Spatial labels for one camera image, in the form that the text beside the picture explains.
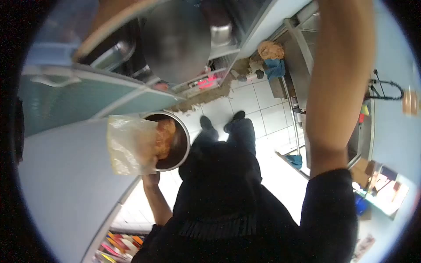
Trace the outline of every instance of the door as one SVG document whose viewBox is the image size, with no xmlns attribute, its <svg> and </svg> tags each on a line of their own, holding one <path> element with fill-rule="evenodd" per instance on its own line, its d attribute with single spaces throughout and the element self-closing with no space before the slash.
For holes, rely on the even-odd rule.
<svg viewBox="0 0 421 263">
<path fill-rule="evenodd" d="M 90 66 L 25 67 L 18 96 L 25 137 L 74 122 L 166 109 L 183 100 L 143 82 Z"/>
</svg>

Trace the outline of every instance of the white wall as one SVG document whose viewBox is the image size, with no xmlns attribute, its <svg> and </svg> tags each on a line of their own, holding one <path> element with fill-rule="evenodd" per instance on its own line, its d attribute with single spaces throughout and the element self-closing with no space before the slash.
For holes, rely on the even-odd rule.
<svg viewBox="0 0 421 263">
<path fill-rule="evenodd" d="M 414 57 L 401 32 L 386 7 L 376 1 L 377 58 L 375 68 L 381 80 L 392 80 L 403 89 L 421 91 L 419 75 L 413 74 Z M 385 93 L 399 92 L 385 86 Z M 377 208 L 372 219 L 360 222 L 359 237 L 371 233 L 376 242 L 359 263 L 381 262 L 400 237 L 413 214 L 418 201 L 421 181 L 421 118 L 407 117 L 402 113 L 401 101 L 375 101 L 375 137 L 373 159 L 399 172 L 398 180 L 410 190 L 395 219 L 392 220 Z"/>
<path fill-rule="evenodd" d="M 248 43 L 242 47 L 239 59 L 247 58 L 257 50 L 260 42 L 267 39 L 276 29 L 282 26 L 285 18 L 292 17 L 301 8 L 310 2 L 310 0 L 272 0 L 274 3 L 269 5 L 267 14 L 262 18 L 261 24 L 251 36 Z"/>
<path fill-rule="evenodd" d="M 388 10 L 376 5 L 377 58 L 375 68 L 381 80 L 392 80 L 403 89 L 416 89 L 421 94 L 419 75 L 414 75 L 414 56 Z M 400 94 L 390 86 L 385 93 Z M 375 135 L 373 159 L 421 182 L 421 118 L 402 113 L 401 101 L 375 101 Z"/>
<path fill-rule="evenodd" d="M 134 177 L 114 175 L 107 120 L 78 122 L 25 139 L 18 166 L 32 220 L 59 262 L 82 260 Z"/>
</svg>

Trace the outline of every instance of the black shoe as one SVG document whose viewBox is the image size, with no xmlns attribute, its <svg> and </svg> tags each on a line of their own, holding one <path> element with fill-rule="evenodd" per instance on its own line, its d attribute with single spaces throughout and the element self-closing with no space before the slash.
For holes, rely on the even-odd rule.
<svg viewBox="0 0 421 263">
<path fill-rule="evenodd" d="M 229 121 L 229 123 L 227 123 L 224 126 L 224 132 L 229 133 L 229 125 L 237 120 L 242 120 L 245 118 L 245 112 L 244 111 L 239 111 L 236 114 L 234 114 L 234 116 L 232 117 L 232 120 Z"/>
<path fill-rule="evenodd" d="M 200 126 L 204 130 L 214 130 L 211 120 L 205 115 L 200 117 Z"/>
</svg>

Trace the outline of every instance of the man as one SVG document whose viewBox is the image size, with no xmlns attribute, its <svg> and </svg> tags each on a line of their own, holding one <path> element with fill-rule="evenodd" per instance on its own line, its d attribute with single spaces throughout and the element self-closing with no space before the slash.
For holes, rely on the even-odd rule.
<svg viewBox="0 0 421 263">
<path fill-rule="evenodd" d="M 173 213 L 144 176 L 156 225 L 133 262 L 349 262 L 357 217 L 346 145 L 374 60 L 369 0 L 319 0 L 320 32 L 307 102 L 311 175 L 300 226 L 260 184 L 253 125 L 238 112 L 216 141 L 209 119 L 179 168 Z"/>
</svg>

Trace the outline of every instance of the dirt on floor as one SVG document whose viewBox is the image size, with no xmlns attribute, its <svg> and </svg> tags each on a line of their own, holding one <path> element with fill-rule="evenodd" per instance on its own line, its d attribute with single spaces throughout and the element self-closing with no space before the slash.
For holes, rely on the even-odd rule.
<svg viewBox="0 0 421 263">
<path fill-rule="evenodd" d="M 248 75 L 250 73 L 249 58 L 237 60 L 232 66 L 232 69 L 240 75 Z M 231 81 L 234 79 L 235 77 L 231 74 L 231 72 L 229 72 L 221 86 L 191 97 L 187 101 L 172 106 L 170 110 L 174 112 L 186 112 L 189 110 L 194 111 L 195 105 L 205 104 L 221 97 L 228 97 L 231 88 Z"/>
</svg>

